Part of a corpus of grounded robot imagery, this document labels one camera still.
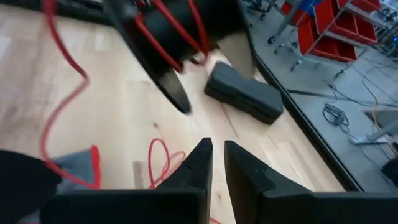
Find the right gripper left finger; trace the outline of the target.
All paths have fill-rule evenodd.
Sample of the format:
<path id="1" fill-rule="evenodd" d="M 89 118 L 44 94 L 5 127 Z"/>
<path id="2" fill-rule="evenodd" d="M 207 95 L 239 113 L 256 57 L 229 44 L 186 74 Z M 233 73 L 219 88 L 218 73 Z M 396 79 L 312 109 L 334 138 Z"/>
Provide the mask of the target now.
<path id="1" fill-rule="evenodd" d="M 213 145 L 203 138 L 153 190 L 78 190 L 40 211 L 41 224 L 209 224 Z"/>

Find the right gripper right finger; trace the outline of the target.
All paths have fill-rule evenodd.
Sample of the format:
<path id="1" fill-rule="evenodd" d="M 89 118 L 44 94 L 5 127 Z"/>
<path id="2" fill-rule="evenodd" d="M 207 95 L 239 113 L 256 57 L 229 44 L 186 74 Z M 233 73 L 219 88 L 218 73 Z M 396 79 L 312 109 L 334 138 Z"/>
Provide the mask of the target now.
<path id="1" fill-rule="evenodd" d="M 224 163 L 237 224 L 398 224 L 398 194 L 312 192 L 233 141 Z"/>

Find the black plastic cord spool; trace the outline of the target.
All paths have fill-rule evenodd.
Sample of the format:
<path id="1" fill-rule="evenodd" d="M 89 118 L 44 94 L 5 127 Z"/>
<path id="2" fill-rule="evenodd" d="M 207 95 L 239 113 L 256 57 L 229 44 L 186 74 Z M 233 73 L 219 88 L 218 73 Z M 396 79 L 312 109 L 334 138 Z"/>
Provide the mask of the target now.
<path id="1" fill-rule="evenodd" d="M 254 75 L 254 46 L 240 0 L 103 0 L 103 8 L 158 89 L 183 114 L 191 113 L 178 75 L 184 61 L 218 47 L 244 77 Z"/>

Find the black rounded plastic piece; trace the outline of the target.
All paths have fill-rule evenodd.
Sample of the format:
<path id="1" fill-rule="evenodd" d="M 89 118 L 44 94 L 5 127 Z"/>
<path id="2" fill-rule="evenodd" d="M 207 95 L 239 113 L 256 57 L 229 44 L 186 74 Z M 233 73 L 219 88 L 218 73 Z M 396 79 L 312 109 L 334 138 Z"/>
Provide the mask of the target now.
<path id="1" fill-rule="evenodd" d="M 278 89 L 255 79 L 243 78 L 224 62 L 217 62 L 213 67 L 205 93 L 265 124 L 274 123 L 284 112 Z"/>

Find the black computer tower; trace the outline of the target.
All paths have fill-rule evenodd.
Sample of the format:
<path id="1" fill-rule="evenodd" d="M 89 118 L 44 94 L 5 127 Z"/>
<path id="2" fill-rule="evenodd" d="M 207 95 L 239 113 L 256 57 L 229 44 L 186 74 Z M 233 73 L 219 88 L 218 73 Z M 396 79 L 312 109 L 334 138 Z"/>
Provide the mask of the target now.
<path id="1" fill-rule="evenodd" d="M 382 172 L 398 187 L 398 156 L 395 156 L 395 158 L 383 165 Z"/>

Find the wood-edged desk grey legs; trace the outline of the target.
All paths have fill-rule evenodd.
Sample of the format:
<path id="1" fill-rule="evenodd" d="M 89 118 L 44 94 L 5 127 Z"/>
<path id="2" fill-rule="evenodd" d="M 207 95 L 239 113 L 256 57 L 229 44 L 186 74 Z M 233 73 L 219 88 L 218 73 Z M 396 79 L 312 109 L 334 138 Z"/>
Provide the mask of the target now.
<path id="1" fill-rule="evenodd" d="M 398 108 L 384 110 L 365 110 L 363 113 L 377 127 L 377 131 L 372 134 L 359 137 L 350 137 L 350 142 L 354 145 L 360 144 L 387 144 L 387 136 L 398 135 Z"/>

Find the black glove grey red cuff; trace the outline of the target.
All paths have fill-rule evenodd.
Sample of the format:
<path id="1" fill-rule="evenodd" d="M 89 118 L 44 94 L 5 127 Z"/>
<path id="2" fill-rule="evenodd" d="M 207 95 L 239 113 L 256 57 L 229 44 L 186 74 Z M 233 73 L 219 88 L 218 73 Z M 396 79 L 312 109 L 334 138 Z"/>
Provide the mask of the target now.
<path id="1" fill-rule="evenodd" d="M 56 158 L 55 163 L 71 175 L 101 186 L 96 146 Z M 47 201 L 85 188 L 60 177 L 40 159 L 0 149 L 0 224 L 40 224 L 40 209 Z"/>

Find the metal shelf rack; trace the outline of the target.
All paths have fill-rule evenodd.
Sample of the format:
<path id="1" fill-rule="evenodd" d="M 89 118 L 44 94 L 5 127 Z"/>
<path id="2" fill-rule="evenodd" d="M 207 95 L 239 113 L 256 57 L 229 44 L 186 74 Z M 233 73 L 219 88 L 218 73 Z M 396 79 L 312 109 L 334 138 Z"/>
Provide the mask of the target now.
<path id="1" fill-rule="evenodd" d="M 368 48 L 377 44 L 376 27 L 388 24 L 376 16 L 381 0 L 284 0 L 277 11 L 284 16 L 275 42 L 288 25 L 296 41 L 281 43 L 275 50 L 287 47 L 299 59 L 291 66 L 294 71 L 304 60 L 340 66 L 344 73 Z"/>

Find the red storage bin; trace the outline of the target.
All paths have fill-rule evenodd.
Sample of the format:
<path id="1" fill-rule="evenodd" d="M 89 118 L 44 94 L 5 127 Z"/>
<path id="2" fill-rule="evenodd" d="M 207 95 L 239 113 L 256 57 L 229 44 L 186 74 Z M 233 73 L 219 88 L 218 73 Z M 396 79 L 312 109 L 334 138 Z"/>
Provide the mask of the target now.
<path id="1" fill-rule="evenodd" d="M 317 33 L 329 37 L 342 37 L 359 44 L 371 46 L 377 43 L 374 25 L 363 11 L 350 3 L 338 7 L 337 0 L 323 0 L 314 8 Z"/>
<path id="2" fill-rule="evenodd" d="M 310 54 L 343 63 L 354 62 L 357 59 L 353 45 L 328 36 L 321 37 L 311 49 L 319 36 L 313 19 L 300 25 L 297 33 L 300 53 L 303 55 Z"/>
<path id="3" fill-rule="evenodd" d="M 366 12 L 379 11 L 381 9 L 380 0 L 337 0 L 337 3 L 338 7 L 342 7 L 347 3 L 350 3 Z"/>

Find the blue storage bin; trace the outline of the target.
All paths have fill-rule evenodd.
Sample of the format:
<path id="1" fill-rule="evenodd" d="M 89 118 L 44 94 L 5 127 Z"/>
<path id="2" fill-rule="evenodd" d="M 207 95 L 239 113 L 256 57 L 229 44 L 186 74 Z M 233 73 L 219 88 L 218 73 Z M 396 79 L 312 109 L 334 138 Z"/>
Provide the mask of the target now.
<path id="1" fill-rule="evenodd" d="M 300 8 L 313 16 L 315 6 L 321 2 L 323 2 L 323 0 L 303 0 Z"/>

